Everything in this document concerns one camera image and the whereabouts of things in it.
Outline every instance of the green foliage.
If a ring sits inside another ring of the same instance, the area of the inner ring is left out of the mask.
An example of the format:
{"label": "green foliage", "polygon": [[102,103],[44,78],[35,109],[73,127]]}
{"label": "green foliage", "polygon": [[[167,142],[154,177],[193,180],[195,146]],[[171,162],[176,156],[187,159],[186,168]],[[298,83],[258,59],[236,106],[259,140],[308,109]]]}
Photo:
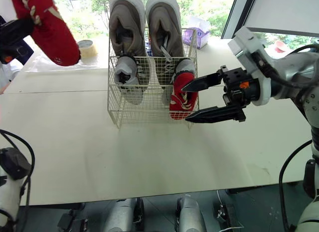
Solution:
{"label": "green foliage", "polygon": [[68,25],[73,33],[73,36],[77,40],[94,38],[103,33],[97,29],[92,18],[87,16],[85,12],[78,11],[73,17],[71,17],[70,21],[71,23]]}
{"label": "green foliage", "polygon": [[212,14],[212,16],[208,18],[211,25],[210,33],[213,36],[221,36],[228,19],[229,8],[225,3],[223,3],[220,7],[214,8],[209,12]]}
{"label": "green foliage", "polygon": [[262,40],[264,45],[267,47],[274,44],[275,41],[283,41],[290,49],[297,49],[303,45],[313,43],[316,37],[309,36],[297,36],[297,35],[286,35],[279,33],[265,33],[265,32],[256,32],[256,35],[259,39]]}
{"label": "green foliage", "polygon": [[102,13],[110,10],[109,0],[91,0],[91,3],[93,12]]}
{"label": "green foliage", "polygon": [[[101,34],[98,25],[103,22],[108,32],[109,0],[55,0],[70,30],[78,38]],[[195,15],[211,23],[211,34],[221,36],[233,0],[176,0],[181,14],[181,24],[187,26],[188,16]]]}

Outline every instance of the white panel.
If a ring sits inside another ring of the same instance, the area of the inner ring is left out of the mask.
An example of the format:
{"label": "white panel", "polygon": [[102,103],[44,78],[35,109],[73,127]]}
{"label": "white panel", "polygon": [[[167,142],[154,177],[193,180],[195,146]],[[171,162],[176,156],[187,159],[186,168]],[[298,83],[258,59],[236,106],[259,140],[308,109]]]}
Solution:
{"label": "white panel", "polygon": [[245,25],[248,28],[283,30],[286,33],[291,31],[290,34],[318,35],[318,1],[255,0]]}
{"label": "white panel", "polygon": [[16,19],[15,10],[11,0],[0,0],[0,15],[6,21]]}
{"label": "white panel", "polygon": [[236,0],[223,39],[231,39],[247,0]]}

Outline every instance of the orange button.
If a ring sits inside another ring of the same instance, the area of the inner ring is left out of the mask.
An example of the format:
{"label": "orange button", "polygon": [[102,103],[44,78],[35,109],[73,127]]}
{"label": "orange button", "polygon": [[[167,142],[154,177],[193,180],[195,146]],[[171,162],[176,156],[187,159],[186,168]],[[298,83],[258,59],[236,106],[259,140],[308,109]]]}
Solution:
{"label": "orange button", "polygon": [[249,81],[245,81],[239,85],[241,89],[247,89],[249,87]]}

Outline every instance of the black cable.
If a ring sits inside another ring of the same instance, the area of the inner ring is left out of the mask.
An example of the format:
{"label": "black cable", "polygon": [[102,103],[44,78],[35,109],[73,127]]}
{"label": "black cable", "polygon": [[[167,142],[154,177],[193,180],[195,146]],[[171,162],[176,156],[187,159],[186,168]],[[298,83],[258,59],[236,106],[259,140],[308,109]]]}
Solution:
{"label": "black cable", "polygon": [[16,138],[17,140],[21,141],[21,142],[28,148],[28,150],[29,150],[29,152],[30,152],[30,154],[31,154],[31,169],[30,169],[30,172],[29,172],[29,174],[27,175],[27,177],[26,177],[26,179],[25,179],[25,181],[24,181],[24,183],[22,184],[22,187],[21,187],[21,188],[24,189],[24,188],[25,188],[25,185],[26,185],[26,183],[27,183],[27,181],[28,181],[28,179],[31,177],[31,175],[32,175],[32,173],[33,173],[34,163],[35,163],[34,151],[33,151],[32,147],[31,147],[24,139],[22,139],[21,137],[15,135],[14,133],[11,133],[11,132],[9,132],[9,131],[5,131],[5,130],[0,129],[0,134],[1,134],[1,135],[5,134],[5,135],[12,136],[12,137]]}
{"label": "black cable", "polygon": [[26,202],[25,202],[25,207],[24,207],[24,220],[23,220],[23,224],[22,227],[20,229],[20,232],[23,232],[26,226],[26,222],[28,220],[28,215],[29,215],[29,203],[30,203],[30,190],[31,190],[31,179],[29,179],[28,181],[28,190],[26,193]]}
{"label": "black cable", "polygon": [[21,137],[15,135],[14,133],[11,133],[9,131],[5,131],[5,130],[2,130],[0,129],[0,134],[12,145],[12,146],[15,146],[15,144],[13,143],[13,141],[7,136],[12,136],[14,137],[15,139],[21,141],[29,150],[30,154],[31,154],[31,169],[30,169],[30,172],[29,174],[27,175],[24,183],[22,184],[21,186],[21,190],[20,190],[20,197],[23,195],[24,193],[24,190],[25,190],[25,186],[26,184],[28,184],[28,189],[27,189],[27,194],[26,194],[26,202],[25,202],[25,213],[24,213],[24,222],[23,222],[23,225],[21,227],[21,232],[23,232],[24,228],[25,228],[25,225],[26,225],[26,222],[27,222],[27,218],[28,218],[28,209],[29,209],[29,202],[30,202],[30,191],[31,191],[31,175],[33,173],[33,169],[34,169],[34,164],[35,164],[35,155],[34,155],[34,151],[32,149],[32,147],[24,140],[22,139]]}
{"label": "black cable", "polygon": [[312,140],[309,140],[299,146],[285,161],[284,165],[282,166],[279,174],[279,194],[280,194],[280,205],[281,205],[281,214],[283,217],[283,224],[285,232],[290,232],[288,219],[287,219],[287,213],[286,213],[286,207],[285,207],[285,196],[284,196],[284,188],[283,188],[283,176],[284,172],[289,164],[289,162],[295,157],[296,154],[298,154],[299,151],[301,151],[304,147],[310,145],[312,143]]}
{"label": "black cable", "polygon": [[15,143],[5,134],[5,133],[0,133],[7,141],[9,141],[9,143],[12,145],[12,147],[14,147],[15,149],[18,150],[18,147],[15,145]]}
{"label": "black cable", "polygon": [[12,216],[11,216],[7,211],[4,211],[4,210],[1,210],[1,209],[0,209],[0,214],[1,214],[1,215],[4,215],[4,216],[6,216],[6,217],[8,217],[8,219],[9,219],[10,221],[13,221]]}
{"label": "black cable", "polygon": [[300,52],[300,51],[305,50],[305,49],[308,49],[308,48],[315,48],[315,49],[317,49],[317,51],[319,51],[319,45],[317,45],[317,44],[310,44],[310,45],[306,45],[306,46],[299,47],[299,48],[297,48],[296,50],[294,50],[294,51],[292,51],[291,53],[289,53],[288,55],[294,54],[294,53],[297,53],[297,52]]}

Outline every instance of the tape roll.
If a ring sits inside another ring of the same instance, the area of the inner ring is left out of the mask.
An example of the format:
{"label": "tape roll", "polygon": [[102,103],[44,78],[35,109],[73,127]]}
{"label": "tape roll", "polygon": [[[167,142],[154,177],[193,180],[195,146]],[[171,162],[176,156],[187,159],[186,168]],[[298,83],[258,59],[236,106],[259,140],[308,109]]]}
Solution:
{"label": "tape roll", "polygon": [[79,46],[82,59],[94,57],[98,54],[96,47],[91,40],[82,40],[77,44]]}

